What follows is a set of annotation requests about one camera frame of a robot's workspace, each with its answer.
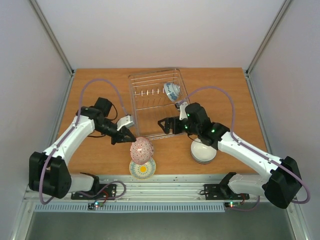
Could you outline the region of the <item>pink patterned bowl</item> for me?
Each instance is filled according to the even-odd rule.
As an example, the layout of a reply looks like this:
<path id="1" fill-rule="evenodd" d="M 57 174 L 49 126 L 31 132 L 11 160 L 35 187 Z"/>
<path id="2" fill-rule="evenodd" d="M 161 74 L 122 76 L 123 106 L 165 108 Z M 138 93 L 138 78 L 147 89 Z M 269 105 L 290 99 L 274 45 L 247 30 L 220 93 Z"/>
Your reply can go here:
<path id="1" fill-rule="evenodd" d="M 145 137 L 137 137 L 135 142 L 130 146 L 131 160 L 138 164 L 143 165 L 147 163 L 154 154 L 153 144 Z"/>

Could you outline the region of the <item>blue floral white bowl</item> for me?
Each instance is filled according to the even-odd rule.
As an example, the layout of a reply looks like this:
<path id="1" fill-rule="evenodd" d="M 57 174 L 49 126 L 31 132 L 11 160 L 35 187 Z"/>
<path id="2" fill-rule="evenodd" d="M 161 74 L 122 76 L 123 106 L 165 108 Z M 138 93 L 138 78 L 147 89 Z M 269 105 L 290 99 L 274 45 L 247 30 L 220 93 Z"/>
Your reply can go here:
<path id="1" fill-rule="evenodd" d="M 176 102 L 178 100 L 181 93 L 179 85 L 173 82 L 167 82 L 163 85 L 163 88 L 170 101 Z"/>

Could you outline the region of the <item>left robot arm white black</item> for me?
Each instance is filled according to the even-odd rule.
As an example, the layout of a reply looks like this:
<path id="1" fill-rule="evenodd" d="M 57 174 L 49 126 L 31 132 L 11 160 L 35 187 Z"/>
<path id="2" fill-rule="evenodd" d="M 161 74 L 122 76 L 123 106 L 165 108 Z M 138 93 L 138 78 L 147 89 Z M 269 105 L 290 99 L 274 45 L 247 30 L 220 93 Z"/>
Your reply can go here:
<path id="1" fill-rule="evenodd" d="M 129 129 L 135 124 L 130 114 L 117 122 L 107 118 L 112 105 L 100 97 L 93 106 L 82 106 L 67 130 L 51 146 L 30 156 L 28 186 L 32 191 L 58 199 L 75 192 L 89 199 L 100 195 L 102 187 L 98 176 L 84 172 L 71 174 L 68 165 L 78 147 L 93 132 L 109 136 L 112 145 L 136 141 Z"/>

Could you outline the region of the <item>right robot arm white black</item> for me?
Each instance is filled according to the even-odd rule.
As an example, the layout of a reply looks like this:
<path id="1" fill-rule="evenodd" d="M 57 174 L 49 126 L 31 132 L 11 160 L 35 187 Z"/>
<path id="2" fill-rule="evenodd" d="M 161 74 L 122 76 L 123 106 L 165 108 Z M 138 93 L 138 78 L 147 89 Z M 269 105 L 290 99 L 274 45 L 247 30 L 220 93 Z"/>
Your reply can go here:
<path id="1" fill-rule="evenodd" d="M 157 122 L 165 134 L 196 135 L 191 148 L 194 159 L 203 162 L 208 150 L 226 153 L 256 171 L 256 175 L 228 173 L 220 182 L 220 191 L 229 199 L 236 194 L 265 197 L 280 209 L 286 209 L 302 188 L 298 164 L 290 156 L 280 158 L 244 141 L 225 125 L 213 122 L 199 103 L 182 103 L 180 115 Z"/>

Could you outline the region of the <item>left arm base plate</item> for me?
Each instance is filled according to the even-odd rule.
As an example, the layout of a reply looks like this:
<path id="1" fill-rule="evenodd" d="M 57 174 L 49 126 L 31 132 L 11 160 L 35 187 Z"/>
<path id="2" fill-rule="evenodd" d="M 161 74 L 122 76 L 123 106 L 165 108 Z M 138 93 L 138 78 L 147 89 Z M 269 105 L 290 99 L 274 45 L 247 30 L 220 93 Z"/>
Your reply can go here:
<path id="1" fill-rule="evenodd" d="M 99 194 L 96 194 L 94 197 L 87 196 L 80 192 L 75 192 L 71 194 L 72 200 L 97 200 L 97 199 L 105 199 L 108 195 L 109 198 L 115 197 L 117 193 L 117 185 L 111 184 L 104 188 Z"/>

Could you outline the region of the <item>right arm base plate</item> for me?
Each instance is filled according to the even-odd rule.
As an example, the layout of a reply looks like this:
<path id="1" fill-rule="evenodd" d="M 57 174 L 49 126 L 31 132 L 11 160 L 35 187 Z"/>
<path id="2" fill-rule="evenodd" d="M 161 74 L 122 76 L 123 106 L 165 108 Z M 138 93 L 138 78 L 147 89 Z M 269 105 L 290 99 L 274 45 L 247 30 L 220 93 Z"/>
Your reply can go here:
<path id="1" fill-rule="evenodd" d="M 247 193 L 234 193 L 227 185 L 221 184 L 204 184 L 203 189 L 199 191 L 201 196 L 206 200 L 249 200 L 250 195 Z"/>

